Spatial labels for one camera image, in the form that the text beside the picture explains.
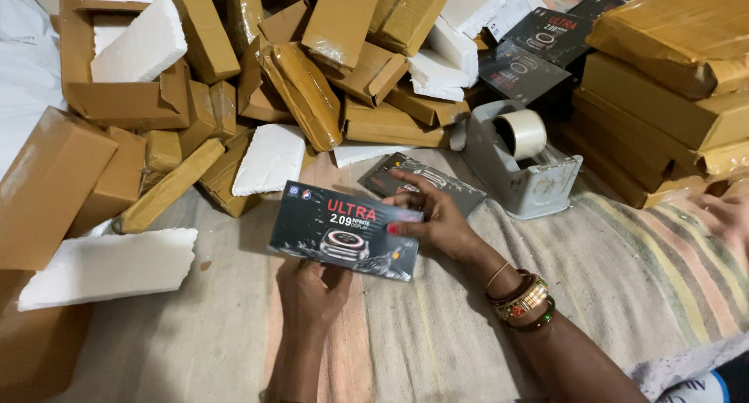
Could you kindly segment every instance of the green bangle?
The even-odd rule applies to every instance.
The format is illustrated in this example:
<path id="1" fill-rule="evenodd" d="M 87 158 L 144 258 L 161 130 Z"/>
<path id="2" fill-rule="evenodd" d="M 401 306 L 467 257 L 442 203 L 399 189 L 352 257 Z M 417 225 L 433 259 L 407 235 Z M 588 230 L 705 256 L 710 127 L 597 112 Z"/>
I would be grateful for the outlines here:
<path id="1" fill-rule="evenodd" d="M 554 298 L 551 296 L 547 296 L 546 300 L 549 302 L 549 306 L 546 309 L 546 312 L 540 317 L 538 317 L 534 322 L 526 325 L 526 326 L 513 326 L 507 321 L 505 321 L 505 324 L 507 324 L 508 327 L 510 327 L 512 330 L 519 331 L 519 332 L 531 332 L 541 329 L 541 327 L 545 326 L 549 321 L 551 321 L 552 316 L 554 315 L 554 310 L 557 307 L 557 303 L 554 302 Z"/>

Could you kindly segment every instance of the bracelet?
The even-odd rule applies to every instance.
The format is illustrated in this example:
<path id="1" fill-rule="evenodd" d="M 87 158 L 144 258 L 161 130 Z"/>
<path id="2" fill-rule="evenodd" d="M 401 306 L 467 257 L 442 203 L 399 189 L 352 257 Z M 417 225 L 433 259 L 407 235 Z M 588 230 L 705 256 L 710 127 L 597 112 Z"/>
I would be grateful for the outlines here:
<path id="1" fill-rule="evenodd" d="M 554 310 L 557 307 L 557 303 L 554 302 L 554 298 L 551 296 L 546 297 L 546 301 L 549 302 L 549 307 L 546 309 L 546 312 L 540 317 L 538 317 L 534 322 L 526 325 L 526 326 L 513 326 L 512 324 L 505 321 L 505 324 L 507 324 L 508 327 L 510 327 L 512 330 L 518 331 L 518 332 L 533 332 L 540 330 L 541 327 L 545 326 L 546 324 L 551 321 L 551 318 L 554 316 Z"/>
<path id="2" fill-rule="evenodd" d="M 498 275 L 500 274 L 500 272 L 501 272 L 502 270 L 504 270 L 504 268 L 505 268 L 506 266 L 508 266 L 508 265 L 510 265 L 510 262 L 509 262 L 509 261 L 507 261 L 507 262 L 506 262 L 505 264 L 503 264 L 503 265 L 502 265 L 502 266 L 500 267 L 500 269 L 499 269 L 499 270 L 497 270 L 497 271 L 496 271 L 496 272 L 494 273 L 494 275 L 492 275 L 492 280 L 489 280 L 489 283 L 487 283 L 487 284 L 486 284 L 486 287 L 484 288 L 484 294 L 487 294 L 487 293 L 489 293 L 489 286 L 491 286 L 491 285 L 492 285 L 492 282 L 494 281 L 494 279 L 496 279 L 496 278 L 497 278 L 497 276 L 498 276 Z"/>
<path id="3" fill-rule="evenodd" d="M 531 274 L 530 276 L 532 277 L 530 288 L 526 289 L 512 302 L 494 306 L 494 312 L 497 312 L 497 316 L 503 321 L 522 317 L 531 309 L 543 303 L 548 296 L 549 286 L 546 281 L 537 274 Z"/>
<path id="4" fill-rule="evenodd" d="M 512 302 L 513 300 L 516 300 L 522 295 L 528 288 L 530 288 L 530 285 L 533 283 L 533 277 L 528 273 L 528 270 L 523 270 L 521 268 L 518 269 L 518 273 L 523 278 L 523 281 L 520 283 L 520 286 L 518 286 L 517 289 L 512 291 L 511 294 L 506 295 L 500 299 L 494 299 L 493 297 L 489 296 L 489 293 L 484 292 L 484 296 L 486 296 L 486 299 L 489 301 L 492 306 L 502 306 L 507 303 Z"/>

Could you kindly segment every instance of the packing tape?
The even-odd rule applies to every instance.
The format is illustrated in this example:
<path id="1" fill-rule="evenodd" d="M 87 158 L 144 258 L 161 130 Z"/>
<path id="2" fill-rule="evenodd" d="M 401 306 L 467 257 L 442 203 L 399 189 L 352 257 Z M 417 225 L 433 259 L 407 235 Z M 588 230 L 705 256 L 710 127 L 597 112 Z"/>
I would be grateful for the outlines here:
<path id="1" fill-rule="evenodd" d="M 546 126 L 534 111 L 498 115 L 493 123 L 516 161 L 534 157 L 546 148 Z"/>

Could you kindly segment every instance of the hand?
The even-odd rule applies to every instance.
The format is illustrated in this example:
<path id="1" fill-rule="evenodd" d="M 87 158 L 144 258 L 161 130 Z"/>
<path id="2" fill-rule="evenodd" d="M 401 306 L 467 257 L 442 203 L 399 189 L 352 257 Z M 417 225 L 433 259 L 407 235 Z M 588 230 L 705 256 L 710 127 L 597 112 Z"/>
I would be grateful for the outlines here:
<path id="1" fill-rule="evenodd" d="M 404 180 L 421 192 L 400 192 L 382 200 L 383 204 L 424 212 L 424 223 L 390 223 L 387 231 L 398 236 L 426 240 L 454 260 L 466 263 L 476 258 L 476 251 L 488 245 L 473 231 L 461 214 L 453 197 L 432 185 L 426 178 L 391 169 L 393 178 Z"/>
<path id="2" fill-rule="evenodd" d="M 348 300 L 351 270 L 300 260 L 279 276 L 284 331 L 293 338 L 323 340 Z"/>

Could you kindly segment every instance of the tape roll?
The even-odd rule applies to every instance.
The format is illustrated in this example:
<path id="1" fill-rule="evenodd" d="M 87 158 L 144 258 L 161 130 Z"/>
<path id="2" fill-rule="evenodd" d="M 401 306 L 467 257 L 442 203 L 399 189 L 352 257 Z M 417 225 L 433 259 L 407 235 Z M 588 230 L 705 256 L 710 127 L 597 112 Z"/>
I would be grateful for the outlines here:
<path id="1" fill-rule="evenodd" d="M 546 126 L 534 111 L 523 109 L 498 115 L 492 122 L 517 161 L 533 157 L 546 148 Z"/>

